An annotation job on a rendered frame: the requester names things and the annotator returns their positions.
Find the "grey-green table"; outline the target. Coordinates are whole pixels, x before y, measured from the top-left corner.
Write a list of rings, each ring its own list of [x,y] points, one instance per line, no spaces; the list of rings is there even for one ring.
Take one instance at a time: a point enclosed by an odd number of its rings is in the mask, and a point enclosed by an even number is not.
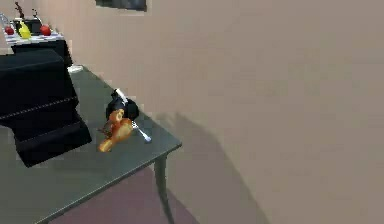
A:
[[[0,224],[48,224],[151,164],[168,224],[175,224],[165,167],[167,155],[179,148],[181,141],[141,114],[135,122],[151,142],[135,131],[110,152],[99,152],[97,146],[103,139],[99,129],[105,123],[113,88],[88,69],[73,73],[71,78],[79,96],[78,111],[92,142],[27,168],[16,153],[11,130],[0,127]]]

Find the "silver spoon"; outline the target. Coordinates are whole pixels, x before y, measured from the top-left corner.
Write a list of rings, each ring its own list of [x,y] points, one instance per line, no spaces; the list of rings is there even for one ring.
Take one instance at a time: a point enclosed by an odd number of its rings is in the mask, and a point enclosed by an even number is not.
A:
[[[142,137],[144,138],[144,141],[149,143],[152,141],[152,138],[147,135],[138,125],[136,122],[132,121],[132,127],[133,129],[137,130],[141,135]]]

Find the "black cabinet with checkered top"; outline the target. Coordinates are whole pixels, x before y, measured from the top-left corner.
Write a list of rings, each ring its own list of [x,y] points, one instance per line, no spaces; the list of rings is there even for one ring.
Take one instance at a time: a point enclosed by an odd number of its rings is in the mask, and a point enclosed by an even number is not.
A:
[[[14,53],[50,49],[64,59],[67,67],[73,65],[67,42],[60,35],[49,38],[34,36],[32,39],[22,39],[18,35],[6,35],[5,40]]]

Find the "black frying pan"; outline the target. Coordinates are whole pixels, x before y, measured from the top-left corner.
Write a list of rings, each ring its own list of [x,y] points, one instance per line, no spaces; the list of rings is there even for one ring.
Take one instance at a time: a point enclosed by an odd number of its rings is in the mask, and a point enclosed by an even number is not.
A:
[[[113,111],[123,109],[124,118],[135,120],[139,114],[138,105],[130,98],[126,97],[124,93],[119,89],[114,89],[111,93],[112,100],[108,103],[105,116],[109,118]]]

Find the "yellow bottle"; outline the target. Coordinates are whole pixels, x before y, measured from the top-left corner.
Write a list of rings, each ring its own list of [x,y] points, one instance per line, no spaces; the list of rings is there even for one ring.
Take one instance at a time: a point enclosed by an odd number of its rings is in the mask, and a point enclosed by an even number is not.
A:
[[[23,22],[20,21],[20,28],[19,28],[19,34],[22,39],[29,39],[31,37],[31,32],[28,28],[28,26]]]

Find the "dark framed picture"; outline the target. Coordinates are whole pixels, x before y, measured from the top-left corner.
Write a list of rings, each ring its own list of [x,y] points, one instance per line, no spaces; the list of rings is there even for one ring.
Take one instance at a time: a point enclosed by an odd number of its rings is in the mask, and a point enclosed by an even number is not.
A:
[[[146,0],[95,0],[97,6],[126,9],[134,11],[147,11]]]

